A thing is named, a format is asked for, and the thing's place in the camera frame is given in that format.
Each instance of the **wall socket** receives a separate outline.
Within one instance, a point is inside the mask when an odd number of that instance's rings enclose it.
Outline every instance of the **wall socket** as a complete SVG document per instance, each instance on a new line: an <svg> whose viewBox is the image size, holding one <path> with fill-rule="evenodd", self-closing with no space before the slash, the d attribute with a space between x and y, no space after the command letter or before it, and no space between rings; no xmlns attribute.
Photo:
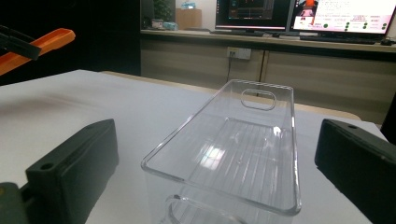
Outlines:
<svg viewBox="0 0 396 224"><path fill-rule="evenodd" d="M250 60L251 49L227 48L227 57Z"/></svg>

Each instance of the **black cabinet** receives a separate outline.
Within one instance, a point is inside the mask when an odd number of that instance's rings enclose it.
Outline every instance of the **black cabinet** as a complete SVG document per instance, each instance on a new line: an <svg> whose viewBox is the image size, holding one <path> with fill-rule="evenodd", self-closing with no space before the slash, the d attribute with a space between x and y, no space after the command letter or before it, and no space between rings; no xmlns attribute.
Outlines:
<svg viewBox="0 0 396 224"><path fill-rule="evenodd" d="M76 34L61 49L0 76L0 85L76 69L140 75L139 1L13 0L0 8L0 24L33 38L58 28Z"/></svg>

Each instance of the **clear plastic bin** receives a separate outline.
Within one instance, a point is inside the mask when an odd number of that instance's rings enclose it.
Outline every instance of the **clear plastic bin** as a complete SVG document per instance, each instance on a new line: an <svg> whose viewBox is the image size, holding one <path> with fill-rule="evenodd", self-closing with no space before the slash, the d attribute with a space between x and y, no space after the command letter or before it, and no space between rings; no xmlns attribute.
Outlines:
<svg viewBox="0 0 396 224"><path fill-rule="evenodd" d="M291 223L301 209L293 89L229 81L141 166L152 223Z"/></svg>

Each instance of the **black monitor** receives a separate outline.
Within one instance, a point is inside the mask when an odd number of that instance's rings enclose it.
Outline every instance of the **black monitor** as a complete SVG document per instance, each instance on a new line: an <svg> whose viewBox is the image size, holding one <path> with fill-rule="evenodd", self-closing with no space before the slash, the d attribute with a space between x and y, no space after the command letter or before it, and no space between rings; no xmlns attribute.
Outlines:
<svg viewBox="0 0 396 224"><path fill-rule="evenodd" d="M217 0L216 29L286 31L290 0Z"/></svg>
<svg viewBox="0 0 396 224"><path fill-rule="evenodd" d="M291 31L370 39L386 36L396 6L394 0L293 1Z"/></svg>

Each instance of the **orange plastic object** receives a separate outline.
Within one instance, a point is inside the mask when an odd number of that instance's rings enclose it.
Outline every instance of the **orange plastic object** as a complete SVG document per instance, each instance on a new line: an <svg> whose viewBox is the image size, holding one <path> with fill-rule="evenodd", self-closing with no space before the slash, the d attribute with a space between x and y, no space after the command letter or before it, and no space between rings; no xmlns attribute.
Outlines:
<svg viewBox="0 0 396 224"><path fill-rule="evenodd" d="M59 49L72 42L75 37L76 35L72 30L60 28L41 36L37 40L31 42L31 44L41 48L39 55L43 55L53 49ZM13 52L0 56L0 76L29 61L31 61L31 59Z"/></svg>

